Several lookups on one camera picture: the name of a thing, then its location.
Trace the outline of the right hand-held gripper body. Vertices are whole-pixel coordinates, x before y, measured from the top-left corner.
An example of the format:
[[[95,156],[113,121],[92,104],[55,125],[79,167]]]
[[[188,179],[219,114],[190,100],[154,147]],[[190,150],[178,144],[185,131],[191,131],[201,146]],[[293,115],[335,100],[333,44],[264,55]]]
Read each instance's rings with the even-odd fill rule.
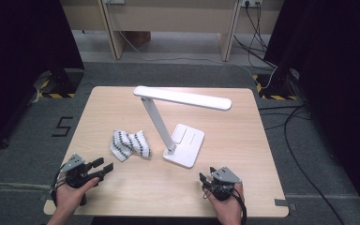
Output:
[[[228,167],[217,169],[214,174],[211,174],[211,188],[207,188],[210,193],[219,201],[226,201],[230,198],[234,191],[236,184],[242,184],[242,180]]]

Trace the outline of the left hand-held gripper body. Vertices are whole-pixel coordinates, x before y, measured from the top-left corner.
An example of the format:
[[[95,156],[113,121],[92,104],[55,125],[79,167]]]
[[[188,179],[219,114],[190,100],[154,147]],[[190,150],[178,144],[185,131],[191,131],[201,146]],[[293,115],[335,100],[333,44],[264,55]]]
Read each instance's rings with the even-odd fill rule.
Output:
[[[77,154],[73,154],[59,170],[65,175],[64,179],[72,188],[80,188],[91,180],[89,171],[85,169],[87,163]]]

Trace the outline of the white cloth with dark pattern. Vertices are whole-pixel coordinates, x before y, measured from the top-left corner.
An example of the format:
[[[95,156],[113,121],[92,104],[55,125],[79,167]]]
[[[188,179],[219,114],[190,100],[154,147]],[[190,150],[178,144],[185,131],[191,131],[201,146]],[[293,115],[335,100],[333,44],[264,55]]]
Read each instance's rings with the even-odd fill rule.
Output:
[[[110,144],[112,153],[121,161],[127,160],[133,153],[142,158],[150,158],[152,151],[142,130],[130,134],[124,130],[115,130]]]

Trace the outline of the white desk lamp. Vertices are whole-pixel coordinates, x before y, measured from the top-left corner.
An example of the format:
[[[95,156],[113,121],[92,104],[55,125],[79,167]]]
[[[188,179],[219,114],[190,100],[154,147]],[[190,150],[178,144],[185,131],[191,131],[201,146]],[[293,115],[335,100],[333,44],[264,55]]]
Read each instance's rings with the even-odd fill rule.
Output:
[[[166,146],[162,156],[171,163],[186,168],[194,166],[203,144],[204,132],[194,127],[178,124],[173,133],[170,134],[154,100],[219,111],[228,111],[232,107],[232,101],[228,98],[182,93],[156,87],[137,86],[133,90],[133,95],[141,99],[144,108]]]

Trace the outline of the person's left hand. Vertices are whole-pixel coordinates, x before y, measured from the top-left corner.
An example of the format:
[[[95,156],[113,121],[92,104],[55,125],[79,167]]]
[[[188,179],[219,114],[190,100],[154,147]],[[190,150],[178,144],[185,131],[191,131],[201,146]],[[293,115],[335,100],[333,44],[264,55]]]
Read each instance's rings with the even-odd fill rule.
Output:
[[[79,188],[70,187],[68,184],[61,185],[56,192],[57,205],[54,214],[62,218],[70,217],[80,205],[83,195],[98,181],[98,178],[93,178]]]

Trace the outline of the person's right hand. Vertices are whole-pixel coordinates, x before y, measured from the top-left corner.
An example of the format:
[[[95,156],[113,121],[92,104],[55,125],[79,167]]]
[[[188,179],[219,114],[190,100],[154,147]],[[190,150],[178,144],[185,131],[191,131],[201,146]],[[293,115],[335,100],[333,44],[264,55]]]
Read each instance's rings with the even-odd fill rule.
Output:
[[[213,205],[218,221],[242,221],[243,210],[234,197],[230,197],[226,201],[219,201],[208,189],[204,188],[202,191]]]

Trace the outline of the black tape floor mark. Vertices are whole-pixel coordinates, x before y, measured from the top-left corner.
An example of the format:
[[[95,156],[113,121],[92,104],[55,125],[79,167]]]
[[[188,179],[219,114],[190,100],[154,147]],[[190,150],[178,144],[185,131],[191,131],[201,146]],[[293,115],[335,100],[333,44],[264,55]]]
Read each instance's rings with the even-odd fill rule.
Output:
[[[52,136],[66,137],[71,130],[71,125],[68,125],[68,121],[71,121],[72,119],[72,116],[61,116],[55,127],[55,132],[52,134]]]

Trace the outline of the stand base with hazard tape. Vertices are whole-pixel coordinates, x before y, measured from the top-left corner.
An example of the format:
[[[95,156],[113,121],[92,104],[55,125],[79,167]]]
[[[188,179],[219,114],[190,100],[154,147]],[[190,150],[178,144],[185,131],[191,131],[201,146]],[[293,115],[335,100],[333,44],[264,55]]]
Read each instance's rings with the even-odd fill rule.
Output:
[[[252,76],[260,98],[273,100],[297,100],[295,90],[287,76],[282,76],[276,69],[267,74]]]
[[[58,72],[43,72],[36,80],[37,98],[74,98],[83,79],[84,70],[64,68]]]

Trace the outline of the brown cardboard box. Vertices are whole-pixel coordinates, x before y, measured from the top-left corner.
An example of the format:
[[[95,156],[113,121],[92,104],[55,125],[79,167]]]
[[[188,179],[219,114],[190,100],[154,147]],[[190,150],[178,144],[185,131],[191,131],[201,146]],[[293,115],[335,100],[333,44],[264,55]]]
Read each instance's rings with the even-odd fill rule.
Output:
[[[151,33],[145,31],[129,31],[127,39],[135,47],[141,47],[151,40]]]

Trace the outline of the beige office desk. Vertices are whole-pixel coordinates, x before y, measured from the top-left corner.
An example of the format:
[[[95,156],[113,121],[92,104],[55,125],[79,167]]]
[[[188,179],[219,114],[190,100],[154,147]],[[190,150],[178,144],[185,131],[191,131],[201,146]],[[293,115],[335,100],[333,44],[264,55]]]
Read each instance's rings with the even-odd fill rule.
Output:
[[[123,31],[214,33],[221,59],[230,59],[233,36],[252,34],[252,21],[270,35],[284,0],[262,0],[260,7],[241,7],[241,0],[59,0],[73,30],[102,30],[108,35],[112,58],[121,58]]]

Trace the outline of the white socket with black plugs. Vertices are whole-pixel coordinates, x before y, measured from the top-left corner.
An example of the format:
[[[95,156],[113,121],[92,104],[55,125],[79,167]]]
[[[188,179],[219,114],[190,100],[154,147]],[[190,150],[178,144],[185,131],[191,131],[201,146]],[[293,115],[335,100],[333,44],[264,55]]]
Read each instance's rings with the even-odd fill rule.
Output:
[[[258,8],[262,5],[263,0],[241,0],[242,8]]]

